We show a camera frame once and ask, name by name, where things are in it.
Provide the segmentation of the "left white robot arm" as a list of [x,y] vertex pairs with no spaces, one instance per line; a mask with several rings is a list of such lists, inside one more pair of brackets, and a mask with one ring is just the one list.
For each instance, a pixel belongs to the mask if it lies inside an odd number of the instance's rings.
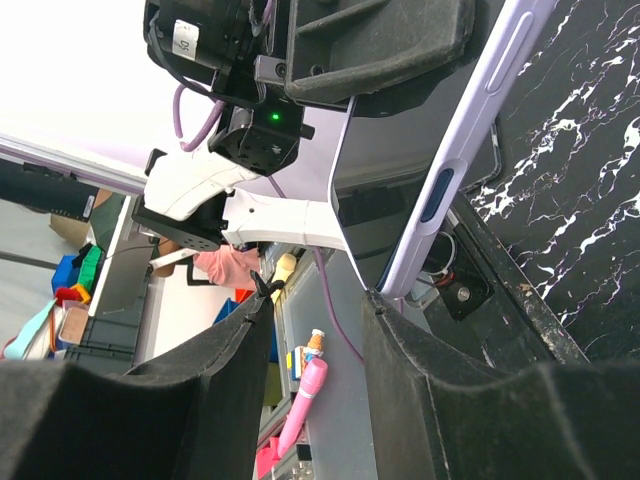
[[256,195],[242,184],[291,165],[315,130],[308,107],[342,111],[460,58],[472,1],[149,1],[149,57],[214,104],[199,141],[154,150],[134,219],[193,251],[279,242],[339,249],[325,202]]

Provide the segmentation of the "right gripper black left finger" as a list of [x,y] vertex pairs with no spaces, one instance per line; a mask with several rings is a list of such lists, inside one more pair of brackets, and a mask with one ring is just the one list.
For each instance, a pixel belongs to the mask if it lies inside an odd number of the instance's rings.
[[124,375],[1,364],[5,479],[248,479],[272,342],[274,283]]

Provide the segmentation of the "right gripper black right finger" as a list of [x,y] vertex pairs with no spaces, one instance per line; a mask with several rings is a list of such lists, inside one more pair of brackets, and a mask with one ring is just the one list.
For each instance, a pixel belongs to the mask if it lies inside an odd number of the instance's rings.
[[363,355],[382,479],[635,479],[639,365],[492,368],[362,301]]

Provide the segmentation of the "smartphone with black screen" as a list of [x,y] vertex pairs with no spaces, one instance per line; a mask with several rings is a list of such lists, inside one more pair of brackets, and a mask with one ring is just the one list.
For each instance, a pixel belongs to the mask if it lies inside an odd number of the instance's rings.
[[403,106],[352,99],[330,174],[329,201],[362,285],[408,293],[488,129],[451,95]]

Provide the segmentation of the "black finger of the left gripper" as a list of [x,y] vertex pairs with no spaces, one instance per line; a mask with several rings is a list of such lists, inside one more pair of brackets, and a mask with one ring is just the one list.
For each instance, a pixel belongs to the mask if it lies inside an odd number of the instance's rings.
[[293,1],[286,94],[335,105],[459,58],[471,36],[469,0]]

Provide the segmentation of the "lilac phone case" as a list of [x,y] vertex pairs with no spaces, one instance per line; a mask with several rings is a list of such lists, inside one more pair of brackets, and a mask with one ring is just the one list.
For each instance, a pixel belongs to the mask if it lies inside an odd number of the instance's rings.
[[479,1],[460,58],[351,100],[328,200],[364,288],[390,298],[412,289],[554,6]]

